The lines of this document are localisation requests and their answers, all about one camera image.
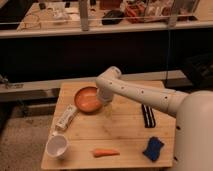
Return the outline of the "translucent yellowish pusher tool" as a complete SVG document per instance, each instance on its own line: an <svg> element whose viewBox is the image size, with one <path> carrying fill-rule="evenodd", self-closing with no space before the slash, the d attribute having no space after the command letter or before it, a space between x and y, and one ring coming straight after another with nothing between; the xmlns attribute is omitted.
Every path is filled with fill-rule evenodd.
<svg viewBox="0 0 213 171"><path fill-rule="evenodd" d="M112 105L108 104L108 105L104 106L104 115L106 117L110 117L111 114L112 114Z"/></svg>

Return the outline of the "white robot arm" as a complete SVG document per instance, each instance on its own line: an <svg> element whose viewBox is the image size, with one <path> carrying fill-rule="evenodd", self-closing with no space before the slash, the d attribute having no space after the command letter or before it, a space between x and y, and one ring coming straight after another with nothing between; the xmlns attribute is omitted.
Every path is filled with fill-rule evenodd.
<svg viewBox="0 0 213 171"><path fill-rule="evenodd" d="M168 171L211 171L213 169L213 91L185 93L156 88L120 79L121 71L112 66L96 78L97 97L103 104L115 94L176 117L173 156Z"/></svg>

